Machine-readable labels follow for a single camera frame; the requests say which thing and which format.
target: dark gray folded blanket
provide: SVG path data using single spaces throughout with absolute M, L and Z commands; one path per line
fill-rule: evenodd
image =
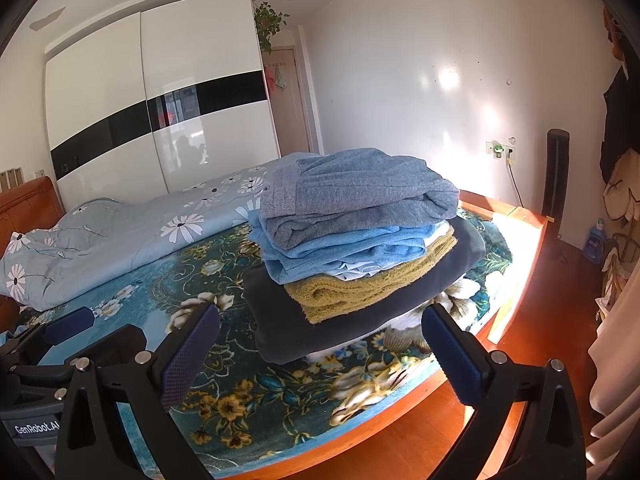
M 298 160 L 270 175 L 260 218 L 291 249 L 326 234 L 419 227 L 456 215 L 458 189 L 420 158 L 361 148 Z
M 434 298 L 484 257 L 484 240 L 465 219 L 449 220 L 458 243 L 419 280 L 367 308 L 309 323 L 302 308 L 264 266 L 244 272 L 244 296 L 257 321 L 255 343 L 265 361 L 285 364 L 370 333 Z

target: wooden bed frame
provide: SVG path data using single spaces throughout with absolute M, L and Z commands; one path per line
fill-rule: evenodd
M 524 270 L 516 278 L 516 289 L 492 319 L 480 330 L 478 339 L 487 349 L 495 348 L 502 335 L 510 326 L 516 314 L 524 292 L 529 285 L 535 263 L 540 253 L 542 240 L 546 230 L 546 219 L 527 209 L 505 204 L 499 200 L 462 191 L 460 205 L 482 218 L 493 220 L 496 217 L 508 217 L 527 224 L 535 233 L 527 241 L 531 244 L 532 258 Z M 0 254 L 4 253 L 11 234 L 26 233 L 33 229 L 50 229 L 62 217 L 64 210 L 60 205 L 53 184 L 48 177 L 32 180 L 9 192 L 0 194 Z M 0 296 L 0 332 L 15 327 L 19 306 L 11 298 Z M 356 446 L 370 436 L 386 428 L 398 420 L 409 410 L 422 402 L 429 394 L 446 381 L 444 373 L 439 370 L 409 394 L 399 399 L 384 412 L 361 424 L 354 430 L 288 460 L 266 466 L 262 469 L 230 477 L 233 480 L 276 480 L 305 470 L 328 460 L 343 451 Z

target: wooden headboard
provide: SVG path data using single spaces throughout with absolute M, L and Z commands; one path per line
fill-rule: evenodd
M 0 257 L 14 232 L 51 229 L 64 213 L 48 176 L 0 193 Z M 15 327 L 19 313 L 12 298 L 0 296 L 0 333 Z

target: blue bottle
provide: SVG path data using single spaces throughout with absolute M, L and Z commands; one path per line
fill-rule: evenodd
M 589 237 L 584 243 L 582 254 L 591 263 L 599 265 L 604 251 L 604 242 L 606 241 L 607 235 L 604 232 L 604 220 L 599 218 L 598 223 L 589 229 Z

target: yellow knit fabric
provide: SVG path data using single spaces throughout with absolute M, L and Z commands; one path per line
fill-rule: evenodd
M 305 280 L 287 283 L 287 294 L 296 300 L 310 323 L 355 312 L 377 303 L 429 272 L 456 245 L 453 229 L 441 236 L 417 260 L 384 270 L 368 278 L 345 282 L 318 274 Z

